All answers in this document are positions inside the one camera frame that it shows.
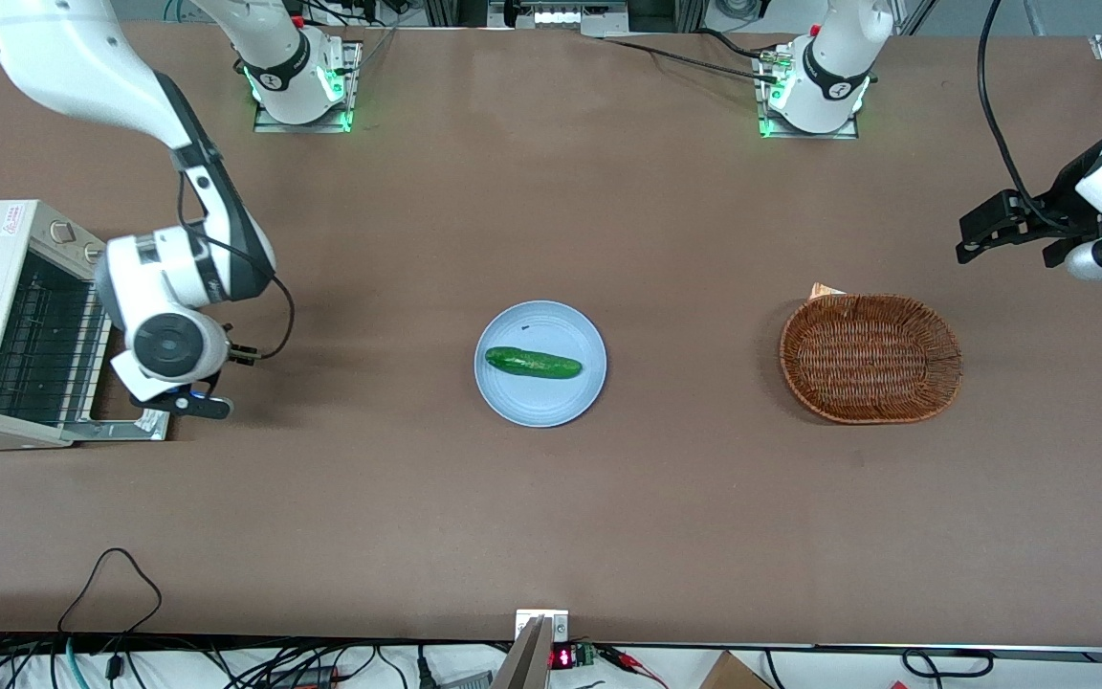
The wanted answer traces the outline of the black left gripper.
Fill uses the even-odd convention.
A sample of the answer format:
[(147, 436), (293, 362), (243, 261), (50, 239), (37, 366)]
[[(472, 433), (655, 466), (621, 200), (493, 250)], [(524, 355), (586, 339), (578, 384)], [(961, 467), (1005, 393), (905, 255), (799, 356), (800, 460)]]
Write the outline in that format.
[(1062, 266), (1077, 241), (1102, 238), (1099, 213), (1076, 191), (1074, 185), (1054, 185), (1033, 196), (1027, 209), (1015, 190), (1002, 190), (959, 220), (961, 240), (957, 261), (966, 265), (988, 249), (1023, 243), (1057, 239), (1042, 249), (1047, 269)]

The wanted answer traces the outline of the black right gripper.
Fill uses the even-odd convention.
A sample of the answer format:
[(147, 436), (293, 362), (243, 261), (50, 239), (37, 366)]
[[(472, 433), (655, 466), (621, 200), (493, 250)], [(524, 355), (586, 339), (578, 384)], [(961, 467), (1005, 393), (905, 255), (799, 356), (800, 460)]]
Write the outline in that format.
[(180, 387), (169, 389), (156, 389), (156, 395), (149, 398), (140, 398), (136, 396), (136, 392), (130, 392), (130, 402), (136, 406), (136, 409), (166, 411), (166, 413), (171, 415), (187, 415), (190, 411), (188, 392), (188, 385), (181, 385)]

